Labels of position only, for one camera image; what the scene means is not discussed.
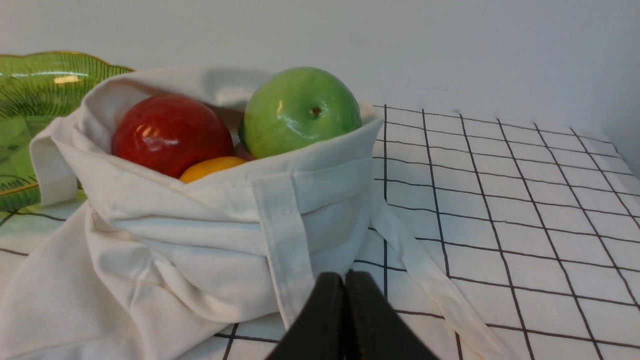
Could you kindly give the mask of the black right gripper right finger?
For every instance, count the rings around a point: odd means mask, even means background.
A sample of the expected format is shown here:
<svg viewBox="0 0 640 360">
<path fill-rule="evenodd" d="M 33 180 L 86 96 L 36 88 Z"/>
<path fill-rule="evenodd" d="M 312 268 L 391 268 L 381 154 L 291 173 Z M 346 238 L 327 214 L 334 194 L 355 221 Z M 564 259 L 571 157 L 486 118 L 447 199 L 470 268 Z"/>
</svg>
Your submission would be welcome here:
<svg viewBox="0 0 640 360">
<path fill-rule="evenodd" d="M 345 276 L 346 360 L 436 360 L 391 307 L 370 273 Z"/>
</svg>

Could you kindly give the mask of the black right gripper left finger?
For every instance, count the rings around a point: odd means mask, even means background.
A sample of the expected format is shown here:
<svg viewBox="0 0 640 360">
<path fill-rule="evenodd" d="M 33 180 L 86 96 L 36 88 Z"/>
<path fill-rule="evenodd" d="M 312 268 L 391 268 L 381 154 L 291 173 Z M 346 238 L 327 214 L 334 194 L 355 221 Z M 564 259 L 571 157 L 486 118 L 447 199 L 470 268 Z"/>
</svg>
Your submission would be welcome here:
<svg viewBox="0 0 640 360">
<path fill-rule="evenodd" d="M 343 360 L 344 297 L 341 276 L 321 273 L 302 311 L 268 360 Z"/>
</svg>

